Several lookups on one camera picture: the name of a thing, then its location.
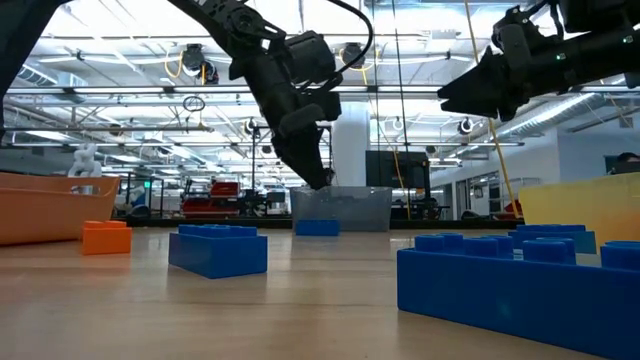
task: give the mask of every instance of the cable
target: cable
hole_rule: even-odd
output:
[[[469,35],[471,35],[471,44],[473,45],[473,56],[475,57],[476,64],[479,64],[480,59],[478,57],[478,44],[476,43],[476,36],[473,32],[473,26],[471,24],[471,9],[469,6],[469,0],[464,0],[464,7],[467,13],[467,23],[469,24]],[[502,149],[500,148],[500,142],[498,141],[498,136],[496,135],[496,129],[491,119],[489,119],[489,130],[491,131],[491,137],[493,138],[493,142],[496,145],[498,158],[500,159],[500,166],[502,167],[504,182],[507,185],[507,192],[509,192],[509,201],[511,201],[511,204],[513,205],[513,213],[516,216],[516,219],[518,219],[520,218],[520,211],[518,210],[518,206],[513,196],[513,190],[511,189],[511,183],[509,182],[509,173],[507,173],[507,166],[504,163],[504,156],[502,156]]]
[[[343,54],[344,54],[344,49],[340,49],[340,52],[338,53],[338,59],[340,59],[340,62],[342,63],[342,65],[346,65],[346,63],[344,62]],[[374,67],[376,65],[376,62],[377,62],[376,60],[379,60],[379,59],[377,59],[377,57],[378,57],[378,50],[376,50],[376,55],[375,55],[374,61],[373,61],[373,63],[371,65],[369,65],[369,67],[362,68],[362,69],[349,68],[349,70],[362,73],[362,80],[364,81],[364,84],[368,86],[369,83],[367,82],[367,70],[371,69],[372,67]]]
[[[167,50],[167,54],[165,55],[165,60],[164,60],[164,70],[167,72],[167,75],[169,75],[170,77],[176,79],[178,77],[180,77],[180,74],[182,74],[182,56],[184,55],[184,50],[180,51],[180,64],[179,64],[179,68],[178,68],[178,73],[174,74],[171,72],[171,70],[169,70],[169,50]]]
[[[396,19],[396,0],[391,0],[391,9],[393,10],[393,21],[395,22]],[[398,27],[395,26],[394,27],[394,31],[395,31],[395,38],[396,38],[396,51],[398,54],[400,54],[400,37],[398,35]],[[400,63],[400,56],[398,55],[397,57],[398,59],[398,81],[400,82],[400,102],[402,103],[402,130],[404,133],[404,146],[405,146],[405,153],[407,156],[407,176],[409,176],[409,174],[411,174],[411,161],[409,161],[409,138],[407,136],[407,115],[405,113],[405,109],[404,109],[404,86],[402,83],[402,64]],[[402,183],[400,183],[400,185],[402,186],[402,191],[404,192],[404,185]],[[407,188],[407,219],[411,220],[411,197],[409,196],[409,194],[411,193],[411,189]]]
[[[340,68],[340,70],[336,71],[333,76],[331,76],[329,79],[327,79],[327,81],[325,82],[324,85],[322,85],[320,87],[321,90],[330,90],[333,87],[335,87],[338,84],[334,84],[334,80],[338,77],[339,74],[347,71],[347,69],[349,69],[350,67],[352,67],[353,65],[355,65],[358,61],[360,61],[360,59],[362,59],[367,52],[369,51],[369,49],[371,48],[371,45],[373,44],[373,25],[371,24],[371,21],[369,21],[369,18],[367,18],[362,11],[356,9],[355,7],[345,3],[344,1],[341,0],[327,0],[328,2],[341,7],[351,13],[353,13],[354,15],[356,15],[357,17],[359,17],[362,21],[364,21],[365,25],[367,26],[367,31],[369,32],[369,37],[367,39],[367,43],[365,44],[365,46],[362,48],[362,51],[360,51],[360,54],[358,54],[355,58],[353,58],[351,61],[349,61],[347,64],[345,64],[342,68]],[[312,81],[309,80],[307,81],[304,85],[302,85],[299,89],[299,91],[304,91],[306,90],[310,85],[311,85]]]

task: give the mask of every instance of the white pillar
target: white pillar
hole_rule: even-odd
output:
[[[342,115],[332,124],[333,185],[366,186],[366,154],[369,149],[369,104],[342,103]]]

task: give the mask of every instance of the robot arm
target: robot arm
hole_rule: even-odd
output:
[[[0,2],[0,97],[15,78],[56,8],[69,0],[4,0]],[[328,0],[358,15],[370,33],[362,53],[339,71],[321,35],[287,34],[264,20],[246,0],[168,0],[202,24],[232,58],[231,80],[244,77],[273,132],[276,154],[312,188],[329,185],[318,144],[316,121],[333,121],[341,113],[340,97],[330,92],[342,72],[371,46],[373,27],[357,9]],[[309,85],[322,84],[311,89]],[[2,133],[0,111],[0,137]]]
[[[550,6],[557,34],[543,36],[530,17]],[[564,28],[558,14],[562,13]],[[494,26],[491,48],[471,71],[440,89],[442,110],[509,121],[529,99],[564,93],[582,84],[625,74],[639,82],[640,1],[541,0],[531,9],[509,9]],[[572,39],[564,33],[584,32]]]

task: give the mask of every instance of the wooden table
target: wooden table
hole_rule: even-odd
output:
[[[595,359],[398,311],[416,233],[262,233],[268,274],[223,280],[168,268],[165,230],[136,230],[131,256],[0,248],[0,359]]]

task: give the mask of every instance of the white figure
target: white figure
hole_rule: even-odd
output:
[[[97,149],[96,144],[81,144],[73,153],[75,161],[69,177],[101,177],[102,166],[94,158]]]

